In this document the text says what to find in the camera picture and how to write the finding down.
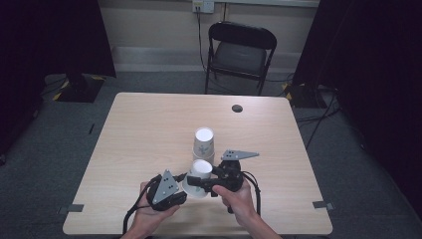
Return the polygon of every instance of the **person's left hand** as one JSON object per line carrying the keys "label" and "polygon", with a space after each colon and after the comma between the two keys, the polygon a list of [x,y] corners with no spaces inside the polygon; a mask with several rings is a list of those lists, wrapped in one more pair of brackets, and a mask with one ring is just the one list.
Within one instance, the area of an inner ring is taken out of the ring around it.
{"label": "person's left hand", "polygon": [[[140,183],[140,192],[143,190],[147,182]],[[180,206],[173,206],[165,211],[155,211],[153,210],[146,200],[146,193],[142,196],[137,204],[139,208],[136,210],[136,213],[133,218],[133,222],[127,230],[127,232],[121,237],[121,239],[136,238],[143,239],[147,236],[150,236],[154,232],[159,224],[164,221],[165,218],[172,216]]]}

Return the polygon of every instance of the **baseboard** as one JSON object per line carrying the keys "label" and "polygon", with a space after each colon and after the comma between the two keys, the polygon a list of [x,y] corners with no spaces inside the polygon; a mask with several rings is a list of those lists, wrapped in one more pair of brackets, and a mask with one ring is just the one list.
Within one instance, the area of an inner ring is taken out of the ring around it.
{"label": "baseboard", "polygon": [[[203,71],[199,50],[112,47],[117,72],[192,72]],[[292,73],[301,53],[276,53],[269,72]],[[207,53],[202,52],[206,64]]]}

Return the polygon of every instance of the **human hand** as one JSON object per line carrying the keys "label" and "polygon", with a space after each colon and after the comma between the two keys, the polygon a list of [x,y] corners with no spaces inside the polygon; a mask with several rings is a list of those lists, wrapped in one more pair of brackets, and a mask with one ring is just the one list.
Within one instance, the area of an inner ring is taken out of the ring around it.
{"label": "human hand", "polygon": [[214,185],[212,189],[221,196],[224,205],[232,208],[239,225],[245,227],[246,219],[258,215],[252,200],[251,185],[245,178],[242,187],[236,192],[230,191],[220,185]]}
{"label": "human hand", "polygon": [[[140,192],[145,188],[146,184],[147,182],[140,183]],[[165,211],[155,211],[149,206],[146,200],[146,193],[139,200],[137,206],[141,208],[136,210],[129,230],[121,239],[143,239],[151,235],[162,221],[172,216],[180,208],[179,205],[175,205]]]}
{"label": "human hand", "polygon": [[237,222],[249,232],[252,238],[281,238],[255,211],[251,185],[245,178],[243,179],[242,187],[236,192],[232,192],[220,185],[215,185],[212,189],[222,197],[224,205],[232,207]]}

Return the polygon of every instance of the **wall outlet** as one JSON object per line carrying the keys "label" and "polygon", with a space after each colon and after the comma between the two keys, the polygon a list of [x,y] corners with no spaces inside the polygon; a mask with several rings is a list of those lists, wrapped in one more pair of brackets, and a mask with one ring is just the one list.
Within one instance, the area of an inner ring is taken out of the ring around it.
{"label": "wall outlet", "polygon": [[203,1],[203,0],[193,0],[192,1],[192,12],[201,12],[201,13],[214,13],[214,2],[213,1]]}

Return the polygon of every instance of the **power cord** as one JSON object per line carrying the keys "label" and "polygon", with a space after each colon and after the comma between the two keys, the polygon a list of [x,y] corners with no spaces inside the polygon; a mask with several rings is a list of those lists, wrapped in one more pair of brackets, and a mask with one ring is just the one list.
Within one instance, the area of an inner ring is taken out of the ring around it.
{"label": "power cord", "polygon": [[285,80],[267,80],[267,79],[265,79],[265,81],[266,82],[290,82],[292,79],[293,79],[293,75],[294,75],[295,73],[290,73],[290,74],[288,74],[287,76],[286,76],[286,79]]}
{"label": "power cord", "polygon": [[227,3],[224,3],[223,22],[226,21],[226,9],[227,9]]}
{"label": "power cord", "polygon": [[137,209],[140,208],[145,208],[145,207],[149,207],[149,205],[147,206],[138,206],[137,204],[139,203],[140,199],[143,197],[143,195],[145,194],[146,190],[151,186],[152,183],[154,182],[159,182],[161,176],[157,175],[154,178],[152,178],[143,188],[143,190],[139,193],[139,196],[136,199],[136,202],[133,204],[133,206],[127,211],[126,215],[124,216],[123,219],[123,235],[127,232],[127,221],[129,220],[131,214],[133,214],[133,212],[135,212]]}
{"label": "power cord", "polygon": [[[326,89],[326,90],[323,90],[323,89],[319,89],[318,90],[319,92],[332,92],[334,95],[334,97],[336,96],[336,93],[337,93],[337,91],[335,91],[335,90],[328,90],[328,89]],[[333,115],[335,115],[335,114],[337,114],[338,112],[340,112],[341,111],[341,107],[337,107],[337,108],[335,108],[330,114],[328,114],[328,115],[326,115],[326,116],[324,116],[324,118],[329,118],[329,117],[332,117]],[[312,122],[314,122],[314,121],[318,121],[320,119],[320,117],[307,117],[307,118],[300,118],[300,119],[296,119],[296,122],[307,122],[307,123],[304,123],[304,124],[301,124],[300,126],[299,126],[299,128],[301,128],[302,126],[304,126],[304,125],[306,125],[306,124],[309,124],[309,123],[312,123]]]}
{"label": "power cord", "polygon": [[204,65],[204,60],[202,58],[201,8],[200,7],[195,7],[195,10],[196,10],[196,19],[198,20],[199,56],[201,58],[202,69],[204,70],[204,72],[207,72],[207,70],[205,68],[205,65]]}
{"label": "power cord", "polygon": [[325,110],[325,112],[323,113],[322,117],[320,117],[320,118],[319,118],[319,120],[318,120],[318,122],[317,122],[317,124],[316,124],[316,127],[314,128],[314,131],[313,131],[313,133],[311,134],[310,139],[308,140],[307,146],[305,147],[306,149],[308,149],[308,147],[310,146],[311,141],[313,140],[314,135],[316,134],[316,131],[317,131],[317,129],[318,129],[318,127],[319,127],[320,123],[322,122],[322,120],[323,120],[323,119],[325,119],[325,118],[326,118],[326,114],[328,113],[329,109],[331,108],[332,103],[334,102],[334,98],[335,98],[335,94],[333,94],[333,95],[332,95],[332,98],[331,98],[331,101],[329,102],[328,107],[326,107],[326,110]]}
{"label": "power cord", "polygon": [[252,185],[254,185],[255,195],[256,195],[256,198],[257,198],[257,213],[258,213],[258,215],[261,216],[261,189],[258,187],[257,178],[255,178],[255,176],[248,171],[242,171],[242,175],[246,179],[248,179],[252,183]]}
{"label": "power cord", "polygon": [[214,84],[215,86],[217,86],[217,87],[219,87],[219,88],[223,89],[225,92],[223,92],[223,91],[221,91],[221,90],[213,89],[213,88],[208,88],[208,90],[213,90],[213,91],[216,91],[216,92],[224,93],[224,94],[226,94],[226,95],[239,96],[239,94],[238,94],[238,93],[236,93],[236,92],[234,92],[234,91],[232,91],[232,90],[230,90],[230,89],[228,89],[228,88],[225,88],[225,87],[221,86],[220,84],[218,84],[217,82],[215,82],[215,81],[214,81],[214,79],[212,79],[211,77],[210,77],[210,79],[209,79],[209,80],[210,80],[210,82],[211,82],[212,84]]}

